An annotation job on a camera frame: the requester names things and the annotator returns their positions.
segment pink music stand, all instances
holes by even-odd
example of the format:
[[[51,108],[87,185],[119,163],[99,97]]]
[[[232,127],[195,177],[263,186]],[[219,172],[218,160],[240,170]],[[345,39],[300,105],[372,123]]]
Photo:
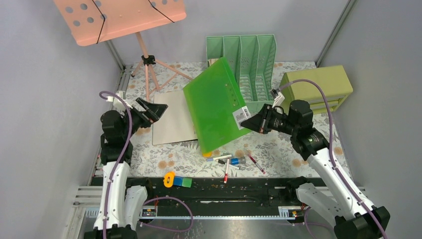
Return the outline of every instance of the pink music stand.
[[[140,32],[171,23],[164,15],[174,22],[186,17],[183,0],[151,0],[151,3],[148,0],[54,0],[54,2],[78,45],[88,46],[135,33],[139,46],[142,49],[143,57],[146,59],[149,59],[149,55]],[[149,95],[152,92],[162,89],[177,75],[192,80],[192,77],[183,74],[160,60],[155,59],[155,62],[175,72],[175,74],[163,85],[160,85],[155,76],[152,63],[146,63],[145,84],[147,101],[149,101]],[[144,65],[144,61],[139,62],[132,76],[136,74],[141,65]],[[148,69],[155,84],[155,88],[152,91],[149,90]]]

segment barcode label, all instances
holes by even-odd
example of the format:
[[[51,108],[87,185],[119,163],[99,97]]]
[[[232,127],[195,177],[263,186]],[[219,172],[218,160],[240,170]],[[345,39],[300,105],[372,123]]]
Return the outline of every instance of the barcode label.
[[[243,127],[240,126],[240,123],[249,119],[251,115],[249,113],[248,107],[244,106],[236,110],[235,112],[233,112],[233,117],[234,117],[234,121],[236,121],[237,127],[239,128],[239,130],[241,130],[243,129]]]

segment pen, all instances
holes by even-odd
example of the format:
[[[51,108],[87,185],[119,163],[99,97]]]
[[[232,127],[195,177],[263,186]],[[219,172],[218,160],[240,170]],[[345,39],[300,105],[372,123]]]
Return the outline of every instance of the pen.
[[[227,183],[227,179],[228,179],[228,166],[230,165],[230,158],[227,159],[226,165],[227,166],[225,167],[224,183]]]
[[[225,164],[225,162],[221,159],[217,160],[217,162],[221,163],[221,164]],[[235,169],[240,169],[238,166],[234,166],[233,164],[230,164],[229,167],[232,167],[232,168],[235,168]]]
[[[259,166],[259,164],[255,161],[255,159],[253,159],[252,158],[252,156],[250,155],[250,154],[248,154],[248,156],[249,156],[249,158],[252,160],[252,162],[259,168],[259,170],[261,170],[261,172],[263,173],[263,174],[265,174],[265,171],[264,171],[264,169],[261,167],[261,166]]]
[[[215,157],[215,158],[207,158],[207,162],[216,161],[218,159],[225,159],[225,158],[231,158],[231,154],[223,155],[223,156]]]

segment green folder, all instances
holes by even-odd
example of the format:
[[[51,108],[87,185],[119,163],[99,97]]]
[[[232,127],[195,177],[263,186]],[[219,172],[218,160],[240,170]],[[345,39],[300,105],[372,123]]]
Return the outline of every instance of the green folder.
[[[202,153],[208,153],[250,130],[240,123],[250,117],[225,57],[183,88]]]

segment floral pattern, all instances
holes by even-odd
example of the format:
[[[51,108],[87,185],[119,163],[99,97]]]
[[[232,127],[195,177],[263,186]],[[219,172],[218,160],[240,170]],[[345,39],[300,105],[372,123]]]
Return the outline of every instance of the floral pattern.
[[[206,69],[207,64],[203,62],[180,62],[171,64],[171,66],[194,78]],[[309,68],[315,68],[314,62],[276,62],[272,79],[273,88],[280,84],[285,72]],[[142,70],[143,68],[129,80],[126,98],[132,105],[137,105],[136,98],[145,98],[145,73]],[[174,74],[158,64],[154,66],[154,70],[160,84],[166,82]],[[158,92],[179,91],[188,82],[188,79],[178,75]],[[150,81],[150,86],[152,89],[154,88],[152,81]],[[153,101],[154,93],[151,94],[151,101]],[[315,115],[314,126],[328,138],[327,114]],[[174,171],[176,175],[185,177],[224,176],[225,166],[216,162],[206,162],[197,140],[153,146],[152,130],[140,128],[131,138],[131,142],[133,144],[133,155],[130,176],[132,177],[162,177],[169,171]],[[264,168],[266,174],[262,174],[247,158],[246,164],[239,165],[239,170],[230,168],[230,177],[318,177],[318,174],[307,165],[308,163],[303,161],[301,156],[293,150],[289,136],[275,131],[267,135],[251,132],[214,150],[212,155],[219,156],[230,153],[242,157],[245,149]],[[334,154],[345,171],[349,172],[335,127]],[[101,170],[101,167],[98,160],[97,170]]]

